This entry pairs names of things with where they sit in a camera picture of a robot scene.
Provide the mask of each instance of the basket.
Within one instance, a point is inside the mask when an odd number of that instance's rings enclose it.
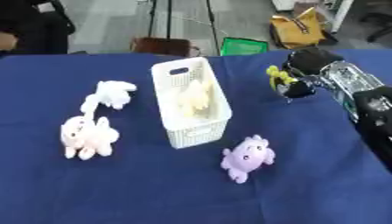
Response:
[[[207,59],[174,60],[156,64],[151,71],[160,115],[172,147],[182,149],[221,139],[232,110]],[[205,79],[212,82],[212,103],[205,118],[189,122],[179,114],[175,97],[191,81]]]
[[[266,53],[269,44],[249,38],[224,38],[220,56]]]

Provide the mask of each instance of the cable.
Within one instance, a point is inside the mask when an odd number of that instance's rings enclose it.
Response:
[[[186,20],[186,21],[191,21],[191,22],[194,22],[194,23],[197,23],[197,24],[201,24],[201,25],[212,26],[210,23],[202,22],[202,21],[196,20],[196,19],[194,19],[194,18],[179,17],[179,16],[173,16],[173,15],[171,15],[171,17],[172,17],[172,18],[178,18],[178,19]],[[229,36],[228,33],[225,32],[225,31],[223,31],[223,30],[217,29],[217,31],[223,33],[226,37]]]

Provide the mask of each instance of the white plush bunny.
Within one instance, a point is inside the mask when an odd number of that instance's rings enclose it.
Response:
[[[136,90],[137,86],[125,81],[100,81],[97,84],[95,93],[86,97],[85,102],[80,107],[80,111],[91,116],[100,103],[108,108],[122,109],[125,104],[130,102],[128,92]]]
[[[73,158],[78,152],[82,160],[88,160],[100,154],[103,157],[112,154],[111,144],[120,134],[110,128],[109,120],[101,117],[95,124],[92,117],[75,116],[61,125],[61,141],[65,145],[66,158]]]

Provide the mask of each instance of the purple plush toy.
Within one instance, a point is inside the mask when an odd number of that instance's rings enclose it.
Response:
[[[258,135],[246,137],[240,145],[233,151],[223,150],[225,156],[220,166],[228,170],[228,176],[238,184],[245,183],[248,173],[259,168],[260,165],[272,165],[275,159],[275,152],[268,148],[267,139],[262,139]]]

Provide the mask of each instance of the basket handle hole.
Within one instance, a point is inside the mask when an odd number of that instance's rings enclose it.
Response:
[[[188,72],[189,72],[189,68],[181,67],[181,68],[173,69],[169,73],[170,75],[177,75],[177,74],[186,74]]]

